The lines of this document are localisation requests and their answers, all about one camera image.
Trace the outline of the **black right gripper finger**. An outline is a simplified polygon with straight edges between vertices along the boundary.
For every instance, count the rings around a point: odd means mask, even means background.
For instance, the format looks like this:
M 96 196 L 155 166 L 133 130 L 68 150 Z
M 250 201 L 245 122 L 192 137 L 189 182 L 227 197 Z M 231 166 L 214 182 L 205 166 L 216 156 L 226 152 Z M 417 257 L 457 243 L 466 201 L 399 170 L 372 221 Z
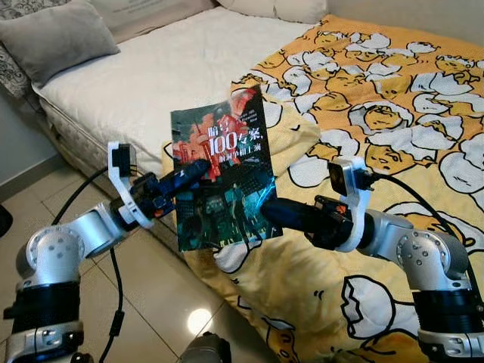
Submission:
M 310 236 L 318 233 L 318 209 L 312 205 L 298 203 L 290 198 L 273 198 L 267 200 L 259 211 L 266 220 L 281 228 L 301 231 Z

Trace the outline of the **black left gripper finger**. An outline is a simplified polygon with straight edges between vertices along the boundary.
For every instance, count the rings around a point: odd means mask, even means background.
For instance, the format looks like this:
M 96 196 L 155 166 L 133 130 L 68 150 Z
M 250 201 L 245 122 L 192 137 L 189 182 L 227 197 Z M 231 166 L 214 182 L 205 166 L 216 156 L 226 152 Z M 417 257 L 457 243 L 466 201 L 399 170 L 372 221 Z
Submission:
M 187 165 L 177 166 L 173 172 L 163 176 L 163 194 L 189 191 L 204 179 L 209 169 L 211 169 L 211 162 L 205 159 L 192 160 Z

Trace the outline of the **dark red-covered book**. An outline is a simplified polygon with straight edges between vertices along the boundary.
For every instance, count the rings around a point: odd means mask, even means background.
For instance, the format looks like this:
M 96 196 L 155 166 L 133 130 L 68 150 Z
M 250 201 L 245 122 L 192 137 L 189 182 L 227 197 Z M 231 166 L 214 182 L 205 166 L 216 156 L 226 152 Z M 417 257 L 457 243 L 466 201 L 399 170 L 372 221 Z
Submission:
M 180 251 L 281 236 L 262 214 L 262 205 L 277 197 L 262 90 L 242 88 L 221 103 L 174 110 L 170 125 L 177 169 L 210 163 L 197 186 L 175 198 Z

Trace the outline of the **grey pillow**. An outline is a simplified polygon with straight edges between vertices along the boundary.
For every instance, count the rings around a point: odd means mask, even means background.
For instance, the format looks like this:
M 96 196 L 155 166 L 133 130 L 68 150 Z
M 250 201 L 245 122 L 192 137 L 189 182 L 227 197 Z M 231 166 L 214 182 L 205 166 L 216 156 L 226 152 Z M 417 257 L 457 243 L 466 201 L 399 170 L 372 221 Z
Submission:
M 120 51 L 104 18 L 86 0 L 0 20 L 0 43 L 39 87 L 62 70 Z

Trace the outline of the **white quilted mattress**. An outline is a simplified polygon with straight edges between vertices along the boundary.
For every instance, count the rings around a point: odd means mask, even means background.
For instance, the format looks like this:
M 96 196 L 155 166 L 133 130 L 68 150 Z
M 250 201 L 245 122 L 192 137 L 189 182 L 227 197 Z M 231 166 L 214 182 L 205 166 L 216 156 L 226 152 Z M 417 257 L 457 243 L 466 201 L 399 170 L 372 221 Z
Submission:
M 45 134 L 83 174 L 106 165 L 111 141 L 132 146 L 141 172 L 160 173 L 172 111 L 224 101 L 233 82 L 308 28 L 215 7 L 128 39 L 35 87 Z

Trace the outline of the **yellow cartoon egg blanket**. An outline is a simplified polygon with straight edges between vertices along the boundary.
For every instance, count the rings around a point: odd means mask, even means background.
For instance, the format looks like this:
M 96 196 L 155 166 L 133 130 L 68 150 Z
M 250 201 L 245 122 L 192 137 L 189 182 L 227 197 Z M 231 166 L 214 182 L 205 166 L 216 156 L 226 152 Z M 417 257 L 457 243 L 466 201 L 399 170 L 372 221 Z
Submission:
M 481 269 L 484 51 L 418 30 L 328 15 L 231 90 L 267 99 L 279 197 L 334 196 L 330 160 L 360 157 L 374 183 L 370 208 L 415 228 L 449 224 Z M 428 363 L 416 340 L 414 298 L 391 262 L 315 248 L 298 231 L 185 253 L 187 263 L 256 329 L 281 363 Z

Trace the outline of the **dark grey robot knee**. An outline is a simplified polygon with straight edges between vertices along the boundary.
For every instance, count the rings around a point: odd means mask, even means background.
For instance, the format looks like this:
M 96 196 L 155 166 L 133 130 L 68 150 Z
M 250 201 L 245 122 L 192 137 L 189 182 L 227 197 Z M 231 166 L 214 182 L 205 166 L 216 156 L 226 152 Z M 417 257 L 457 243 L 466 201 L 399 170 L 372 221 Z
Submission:
M 232 363 L 231 344 L 218 334 L 204 332 L 189 343 L 178 363 Z

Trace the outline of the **beige long bolster pillow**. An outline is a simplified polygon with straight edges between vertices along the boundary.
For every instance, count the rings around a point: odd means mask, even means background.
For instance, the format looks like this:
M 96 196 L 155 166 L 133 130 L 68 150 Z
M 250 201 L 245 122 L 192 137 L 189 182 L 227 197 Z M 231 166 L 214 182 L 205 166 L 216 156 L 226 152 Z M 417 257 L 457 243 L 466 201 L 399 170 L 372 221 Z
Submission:
M 314 24 L 329 12 L 328 0 L 214 0 L 235 13 Z

